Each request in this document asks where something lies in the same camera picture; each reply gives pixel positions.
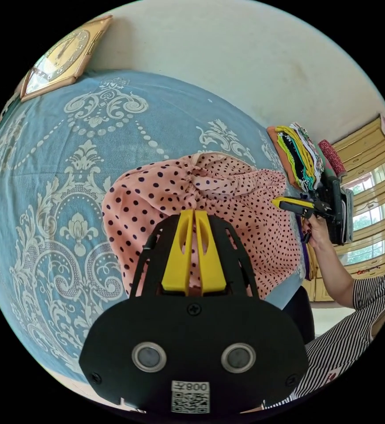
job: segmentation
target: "screw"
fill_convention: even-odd
[[[187,312],[192,316],[196,317],[197,315],[200,315],[201,313],[201,306],[198,303],[192,303],[188,306]]]
[[[295,383],[296,383],[296,381],[297,381],[297,375],[296,374],[293,374],[293,375],[290,375],[286,380],[285,380],[285,385],[287,386],[287,387],[292,387]]]
[[[101,384],[102,382],[101,377],[96,372],[91,374],[91,380],[94,384]]]

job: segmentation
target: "blue patterned fabric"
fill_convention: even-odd
[[[10,107],[0,124],[0,308],[42,366],[86,382],[78,358],[88,330],[126,299],[102,227],[106,191],[132,168],[199,151],[283,172],[264,128],[164,76],[90,72]],[[303,277],[301,264],[267,300],[283,308]]]

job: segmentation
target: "polka dot scarf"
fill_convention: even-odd
[[[285,188],[283,174],[255,170],[218,153],[151,163],[123,174],[105,195],[102,214],[126,293],[130,293],[142,246],[155,225],[183,210],[197,209],[233,225],[249,253],[259,295],[264,299],[296,271],[300,261],[290,214],[271,203]],[[190,287],[200,286],[196,252],[194,237]]]

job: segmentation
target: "red fabric roll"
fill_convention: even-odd
[[[335,151],[334,147],[329,144],[327,140],[322,140],[318,143],[319,148],[322,150],[325,158],[328,159],[329,163],[332,165],[334,172],[337,174],[338,178],[344,177],[347,175],[346,168],[341,162],[338,153]]]

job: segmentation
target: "striped shirt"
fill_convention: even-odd
[[[310,394],[347,371],[373,340],[371,330],[385,310],[385,275],[355,280],[355,312],[306,345],[309,368],[291,396],[267,408]]]

